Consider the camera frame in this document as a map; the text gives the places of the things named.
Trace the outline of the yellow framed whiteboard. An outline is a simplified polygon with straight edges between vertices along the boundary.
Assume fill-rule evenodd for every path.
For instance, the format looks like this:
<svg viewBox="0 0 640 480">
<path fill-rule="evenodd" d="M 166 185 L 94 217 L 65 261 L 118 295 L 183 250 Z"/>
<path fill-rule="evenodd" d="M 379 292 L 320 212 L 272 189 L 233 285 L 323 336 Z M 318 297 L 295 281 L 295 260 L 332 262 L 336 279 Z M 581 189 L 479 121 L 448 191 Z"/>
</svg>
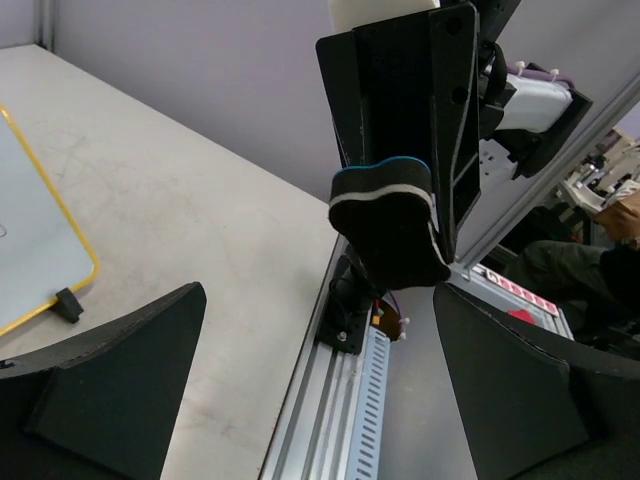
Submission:
<svg viewBox="0 0 640 480">
<path fill-rule="evenodd" d="M 2 109 L 1 334 L 51 310 L 64 288 L 78 299 L 98 272 L 94 250 Z"/>
</svg>

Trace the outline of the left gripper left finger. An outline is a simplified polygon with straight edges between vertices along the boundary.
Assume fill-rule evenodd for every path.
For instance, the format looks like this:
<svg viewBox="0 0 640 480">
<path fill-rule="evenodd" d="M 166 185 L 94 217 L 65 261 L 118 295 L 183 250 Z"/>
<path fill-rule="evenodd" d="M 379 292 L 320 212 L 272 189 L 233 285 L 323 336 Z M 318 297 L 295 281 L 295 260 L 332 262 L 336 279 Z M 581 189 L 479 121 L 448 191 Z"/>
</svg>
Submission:
<svg viewBox="0 0 640 480">
<path fill-rule="evenodd" d="M 206 303 L 203 286 L 188 283 L 2 360 L 2 478 L 159 478 Z"/>
</svg>

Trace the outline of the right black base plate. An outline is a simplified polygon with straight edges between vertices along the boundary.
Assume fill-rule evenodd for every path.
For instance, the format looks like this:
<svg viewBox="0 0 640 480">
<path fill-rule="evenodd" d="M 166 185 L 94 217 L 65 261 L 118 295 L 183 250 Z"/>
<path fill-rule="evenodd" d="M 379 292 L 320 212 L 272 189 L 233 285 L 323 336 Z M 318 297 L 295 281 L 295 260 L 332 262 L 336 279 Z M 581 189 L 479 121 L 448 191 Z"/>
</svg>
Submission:
<svg viewBox="0 0 640 480">
<path fill-rule="evenodd" d="M 369 312 L 386 290 L 375 285 L 350 246 L 338 257 L 316 339 L 334 350 L 359 355 Z"/>
</svg>

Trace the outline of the aluminium front rail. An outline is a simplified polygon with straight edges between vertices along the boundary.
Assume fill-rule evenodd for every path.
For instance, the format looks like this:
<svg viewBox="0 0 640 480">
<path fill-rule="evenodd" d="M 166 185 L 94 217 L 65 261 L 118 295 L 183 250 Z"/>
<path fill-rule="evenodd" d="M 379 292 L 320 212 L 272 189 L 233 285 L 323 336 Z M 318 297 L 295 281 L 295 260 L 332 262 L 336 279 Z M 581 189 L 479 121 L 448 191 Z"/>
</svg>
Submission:
<svg viewBox="0 0 640 480">
<path fill-rule="evenodd" d="M 359 355 L 316 339 L 328 284 L 346 249 L 337 239 L 323 278 L 259 476 L 262 479 L 345 479 L 366 334 Z"/>
</svg>

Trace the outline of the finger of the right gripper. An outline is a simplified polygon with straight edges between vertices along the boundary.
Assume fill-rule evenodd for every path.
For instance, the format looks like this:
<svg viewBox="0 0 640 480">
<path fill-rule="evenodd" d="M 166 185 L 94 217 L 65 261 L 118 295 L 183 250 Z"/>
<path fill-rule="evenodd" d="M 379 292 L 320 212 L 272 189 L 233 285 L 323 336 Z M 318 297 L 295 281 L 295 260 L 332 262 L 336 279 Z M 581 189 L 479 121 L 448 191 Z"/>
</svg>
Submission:
<svg viewBox="0 0 640 480">
<path fill-rule="evenodd" d="M 434 189 L 440 252 L 448 264 L 456 258 L 459 231 L 480 196 L 478 33 L 477 11 L 469 1 L 444 1 L 429 14 Z"/>
<path fill-rule="evenodd" d="M 317 41 L 343 165 L 412 157 L 434 166 L 433 19 L 404 15 Z"/>
</svg>

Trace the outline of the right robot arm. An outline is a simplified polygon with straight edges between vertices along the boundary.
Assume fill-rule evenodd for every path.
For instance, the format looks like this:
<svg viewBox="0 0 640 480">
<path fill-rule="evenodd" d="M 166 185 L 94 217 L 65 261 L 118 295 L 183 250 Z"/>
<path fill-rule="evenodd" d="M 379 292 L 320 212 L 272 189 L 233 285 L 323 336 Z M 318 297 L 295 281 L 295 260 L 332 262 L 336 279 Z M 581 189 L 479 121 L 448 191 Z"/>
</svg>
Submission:
<svg viewBox="0 0 640 480">
<path fill-rule="evenodd" d="M 531 177 L 591 103 L 557 71 L 506 60 L 497 40 L 514 1 L 328 8 L 316 54 L 341 162 L 331 223 L 368 270 L 447 267 L 481 194 L 481 145 Z"/>
</svg>

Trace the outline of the blue whiteboard eraser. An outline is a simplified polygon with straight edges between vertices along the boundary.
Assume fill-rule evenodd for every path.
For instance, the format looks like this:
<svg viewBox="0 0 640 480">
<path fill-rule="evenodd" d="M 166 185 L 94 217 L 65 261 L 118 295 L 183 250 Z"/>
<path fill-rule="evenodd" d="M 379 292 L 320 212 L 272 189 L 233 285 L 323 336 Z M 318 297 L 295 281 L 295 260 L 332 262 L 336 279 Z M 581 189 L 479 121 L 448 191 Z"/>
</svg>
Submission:
<svg viewBox="0 0 640 480">
<path fill-rule="evenodd" d="M 395 156 L 338 171 L 328 217 L 373 284 L 402 290 L 434 286 L 451 275 L 437 242 L 432 208 L 429 167 L 414 157 Z"/>
</svg>

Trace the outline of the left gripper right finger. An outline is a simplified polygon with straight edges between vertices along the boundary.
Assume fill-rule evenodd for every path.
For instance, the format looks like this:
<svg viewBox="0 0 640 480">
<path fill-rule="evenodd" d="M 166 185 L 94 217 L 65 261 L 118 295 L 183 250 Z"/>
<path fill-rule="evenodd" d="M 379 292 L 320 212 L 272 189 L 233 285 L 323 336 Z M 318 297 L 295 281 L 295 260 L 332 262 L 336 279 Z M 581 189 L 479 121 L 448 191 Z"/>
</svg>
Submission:
<svg viewBox="0 0 640 480">
<path fill-rule="evenodd" d="M 450 284 L 435 288 L 433 304 L 478 478 L 638 478 L 638 361 Z"/>
</svg>

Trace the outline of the right black whiteboard foot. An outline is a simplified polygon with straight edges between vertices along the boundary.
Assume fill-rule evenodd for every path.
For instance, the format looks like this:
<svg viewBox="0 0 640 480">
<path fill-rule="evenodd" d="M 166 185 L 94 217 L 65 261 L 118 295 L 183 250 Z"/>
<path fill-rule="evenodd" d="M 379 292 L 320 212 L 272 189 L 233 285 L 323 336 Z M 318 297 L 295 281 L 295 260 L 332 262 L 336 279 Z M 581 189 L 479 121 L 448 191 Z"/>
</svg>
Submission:
<svg viewBox="0 0 640 480">
<path fill-rule="evenodd" d="M 80 320 L 84 308 L 69 289 L 64 288 L 56 293 L 56 301 L 51 306 L 51 311 L 70 324 L 76 324 Z"/>
</svg>

